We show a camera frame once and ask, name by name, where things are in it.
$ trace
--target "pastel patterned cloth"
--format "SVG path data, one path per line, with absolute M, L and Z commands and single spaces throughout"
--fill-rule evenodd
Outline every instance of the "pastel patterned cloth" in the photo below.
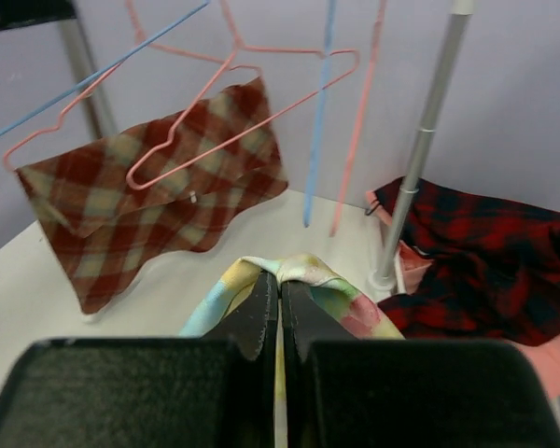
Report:
M 529 359 L 548 396 L 560 397 L 560 335 L 539 347 L 512 344 Z
M 211 249 L 231 220 L 287 188 L 270 124 L 136 191 L 126 174 L 164 142 L 181 112 L 17 170 L 86 314 L 97 313 L 160 254 Z M 260 78 L 201 100 L 135 180 L 147 182 L 270 116 Z
M 278 285 L 293 280 L 310 285 L 315 303 L 354 336 L 402 339 L 399 330 L 371 299 L 309 254 L 287 259 L 236 260 L 197 306 L 180 336 L 199 337 L 212 329 L 249 296 L 262 269 L 274 274 Z

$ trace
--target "gray wall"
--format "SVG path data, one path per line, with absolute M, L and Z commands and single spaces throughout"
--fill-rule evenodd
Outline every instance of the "gray wall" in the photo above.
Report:
M 56 25 L 0 33 L 0 129 L 73 84 Z M 53 125 L 62 107 L 55 106 L 0 138 L 0 247 L 34 219 L 17 178 L 2 166 L 2 154 L 29 133 Z M 58 133 L 36 138 L 11 160 L 21 166 L 89 141 L 83 115 L 73 109 Z
M 99 66 L 133 45 L 121 0 L 78 0 Z M 150 33 L 201 0 L 135 0 Z M 421 111 L 451 0 L 391 0 L 380 66 L 361 141 L 350 203 L 402 175 Z M 326 0 L 231 0 L 245 40 L 271 46 L 321 47 Z M 336 47 L 369 54 L 377 0 L 339 2 Z M 218 1 L 162 42 L 224 57 L 228 32 Z M 245 55 L 261 63 L 272 108 L 279 110 L 315 89 L 319 61 L 307 56 Z M 337 58 L 334 73 L 350 62 Z M 364 78 L 365 63 L 329 91 L 326 134 L 317 193 L 335 198 Z M 146 49 L 105 83 L 120 129 L 186 106 L 215 72 L 210 63 Z M 252 77 L 225 75 L 217 91 Z M 0 127 L 72 84 L 52 25 L 0 34 Z M 274 123 L 294 189 L 303 189 L 315 102 Z M 58 110 L 0 139 L 0 157 L 11 144 Z M 23 164 L 83 144 L 79 112 L 59 133 L 37 139 L 14 161 Z M 425 178 L 457 189 L 525 201 L 560 210 L 560 0 L 478 0 L 477 14 L 455 71 L 429 156 Z M 0 245 L 31 219 L 16 180 L 0 165 Z

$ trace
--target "metal pole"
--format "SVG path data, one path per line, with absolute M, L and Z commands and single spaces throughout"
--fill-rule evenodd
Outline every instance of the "metal pole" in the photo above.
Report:
M 384 251 L 376 271 L 370 275 L 370 283 L 380 290 L 392 289 L 396 284 L 394 277 L 394 256 L 398 247 L 404 221 L 409 214 L 414 194 L 417 192 L 417 183 L 426 165 L 427 154 L 431 148 L 436 124 L 440 116 L 448 85 L 455 67 L 456 56 L 463 40 L 467 23 L 473 10 L 472 0 L 455 0 L 455 5 L 450 16 L 448 31 L 444 38 L 440 58 L 434 72 L 431 89 L 426 100 L 425 110 L 417 129 L 413 151 L 409 160 L 407 174 L 400 185 L 392 225 L 385 240 Z
M 76 82 L 97 72 L 81 19 L 59 21 L 58 27 Z M 118 133 L 103 86 L 99 86 L 87 99 L 83 100 L 82 105 L 93 139 L 97 140 Z

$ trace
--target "pink fabric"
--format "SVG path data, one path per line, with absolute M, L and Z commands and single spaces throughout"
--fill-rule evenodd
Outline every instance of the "pink fabric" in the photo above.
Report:
M 392 216 L 377 203 L 373 191 L 368 191 L 366 197 L 371 207 L 377 205 L 374 211 L 375 215 L 387 226 L 391 225 Z M 429 266 L 431 266 L 431 260 L 422 258 L 402 241 L 399 243 L 399 255 L 405 290 L 408 294 L 413 294 L 419 287 L 423 275 L 426 273 Z M 559 397 L 560 335 L 539 347 L 529 347 L 519 343 L 511 343 L 529 359 L 548 396 L 551 399 Z

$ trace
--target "red and black plaid fabric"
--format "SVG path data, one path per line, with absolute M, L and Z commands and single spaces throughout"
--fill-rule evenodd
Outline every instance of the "red and black plaid fabric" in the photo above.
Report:
M 400 182 L 375 191 L 388 213 Z M 560 334 L 560 213 L 421 180 L 402 240 L 433 260 L 414 294 L 379 303 L 406 338 Z
M 209 250 L 236 215 L 287 188 L 267 125 L 150 189 L 130 189 L 128 170 L 166 140 L 179 114 L 17 170 L 84 313 L 108 304 L 149 259 Z M 173 144 L 148 159 L 135 179 L 153 179 L 269 116 L 261 79 L 228 87 L 196 104 Z

